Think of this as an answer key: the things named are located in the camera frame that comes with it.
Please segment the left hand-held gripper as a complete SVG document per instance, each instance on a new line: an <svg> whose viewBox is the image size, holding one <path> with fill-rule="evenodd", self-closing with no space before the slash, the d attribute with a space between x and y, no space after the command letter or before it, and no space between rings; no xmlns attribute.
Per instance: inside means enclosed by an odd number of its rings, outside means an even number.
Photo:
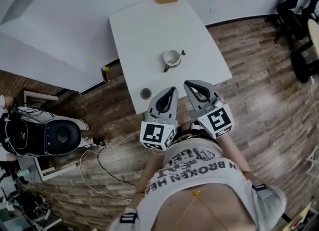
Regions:
<svg viewBox="0 0 319 231"><path fill-rule="evenodd" d="M178 90L162 90L151 101L141 123L140 142L148 149L165 151L176 135Z"/></svg>

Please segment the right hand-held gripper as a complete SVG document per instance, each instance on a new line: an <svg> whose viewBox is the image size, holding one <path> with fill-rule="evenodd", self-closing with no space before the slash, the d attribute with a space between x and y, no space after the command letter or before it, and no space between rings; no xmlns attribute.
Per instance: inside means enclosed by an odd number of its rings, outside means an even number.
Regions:
<svg viewBox="0 0 319 231"><path fill-rule="evenodd" d="M213 139L233 129L234 120L230 107L212 84L201 80L187 80L183 86L195 110L196 120Z"/></svg>

